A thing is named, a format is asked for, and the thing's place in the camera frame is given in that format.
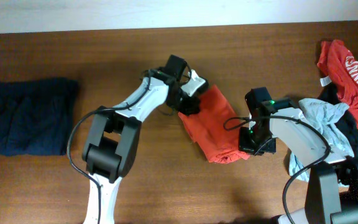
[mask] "white wall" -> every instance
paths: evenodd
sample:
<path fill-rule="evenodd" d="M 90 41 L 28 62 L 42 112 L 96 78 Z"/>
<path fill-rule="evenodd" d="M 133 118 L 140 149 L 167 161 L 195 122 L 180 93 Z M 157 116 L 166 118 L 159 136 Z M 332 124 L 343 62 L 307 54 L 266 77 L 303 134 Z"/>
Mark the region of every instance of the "white wall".
<path fill-rule="evenodd" d="M 0 33 L 358 20 L 358 0 L 0 0 Z"/>

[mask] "wooden table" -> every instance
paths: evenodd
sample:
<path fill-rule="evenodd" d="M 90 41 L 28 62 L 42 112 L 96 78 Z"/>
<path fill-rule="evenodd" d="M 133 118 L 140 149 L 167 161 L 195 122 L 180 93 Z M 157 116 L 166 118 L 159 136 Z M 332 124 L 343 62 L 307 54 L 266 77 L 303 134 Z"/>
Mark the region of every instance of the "wooden table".
<path fill-rule="evenodd" d="M 325 38 L 344 40 L 358 59 L 358 22 L 4 34 L 0 80 L 78 80 L 78 121 L 100 105 L 120 103 L 139 86 L 141 71 L 175 54 L 216 84 L 239 115 L 248 115 L 244 95 L 251 88 L 266 86 L 273 98 L 317 97 L 318 42 Z M 82 168 L 90 124 L 82 126 L 73 148 Z M 228 223 L 282 214 L 287 155 L 278 141 L 274 155 L 210 164 L 178 116 L 154 111 L 121 183 L 116 221 Z M 306 188 L 300 181 L 290 187 L 290 210 L 303 207 Z M 88 194 L 89 180 L 66 156 L 0 156 L 0 223 L 81 223 Z"/>

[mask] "red garment with white text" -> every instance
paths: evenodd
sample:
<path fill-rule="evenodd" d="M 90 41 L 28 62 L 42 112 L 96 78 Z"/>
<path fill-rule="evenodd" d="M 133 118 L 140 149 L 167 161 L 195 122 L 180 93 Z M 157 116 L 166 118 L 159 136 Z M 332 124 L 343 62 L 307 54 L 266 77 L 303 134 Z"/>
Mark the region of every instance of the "red garment with white text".
<path fill-rule="evenodd" d="M 358 61 L 343 41 L 324 41 L 317 66 L 337 86 L 338 99 L 350 106 L 358 128 Z"/>

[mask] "folded navy cloth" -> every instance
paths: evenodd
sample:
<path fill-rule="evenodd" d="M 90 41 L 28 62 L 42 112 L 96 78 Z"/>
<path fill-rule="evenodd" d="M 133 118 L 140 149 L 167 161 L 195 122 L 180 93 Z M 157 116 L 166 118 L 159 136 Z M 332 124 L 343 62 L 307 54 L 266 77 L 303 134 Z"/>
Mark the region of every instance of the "folded navy cloth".
<path fill-rule="evenodd" d="M 0 154 L 64 155 L 77 92 L 66 78 L 0 82 Z"/>

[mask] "red cloth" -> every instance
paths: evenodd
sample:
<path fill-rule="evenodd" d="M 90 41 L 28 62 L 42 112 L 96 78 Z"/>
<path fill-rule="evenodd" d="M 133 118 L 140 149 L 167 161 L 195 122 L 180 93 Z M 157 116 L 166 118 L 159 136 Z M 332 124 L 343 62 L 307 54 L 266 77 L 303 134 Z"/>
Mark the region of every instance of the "red cloth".
<path fill-rule="evenodd" d="M 321 55 L 317 66 L 330 77 L 338 89 L 337 96 L 347 103 L 358 128 L 358 61 L 341 40 L 321 43 Z"/>
<path fill-rule="evenodd" d="M 209 162 L 228 164 L 250 155 L 239 151 L 239 129 L 226 131 L 223 123 L 237 116 L 216 85 L 200 96 L 200 112 L 186 116 L 179 113 L 187 133 L 197 142 Z"/>

